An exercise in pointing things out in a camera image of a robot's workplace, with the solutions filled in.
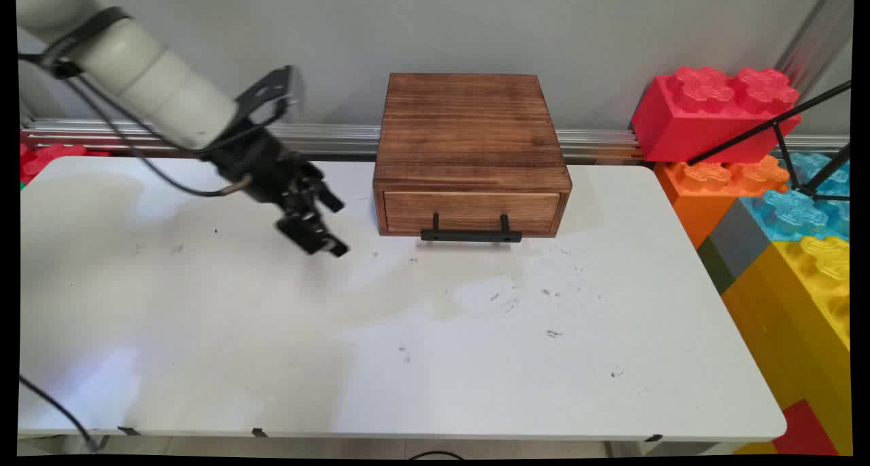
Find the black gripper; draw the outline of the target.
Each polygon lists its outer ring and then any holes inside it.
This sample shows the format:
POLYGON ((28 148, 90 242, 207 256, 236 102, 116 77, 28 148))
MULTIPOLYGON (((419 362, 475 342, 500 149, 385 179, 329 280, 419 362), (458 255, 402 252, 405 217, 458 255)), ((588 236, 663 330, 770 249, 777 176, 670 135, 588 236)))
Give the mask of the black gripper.
POLYGON ((349 251, 323 224, 315 199, 333 213, 344 209, 345 203, 322 181, 323 173, 314 163, 289 150, 267 130, 208 147, 203 160, 212 163, 230 183, 248 178, 242 190, 249 197, 287 212, 276 222, 276 228, 308 255, 328 252, 342 257, 349 251))

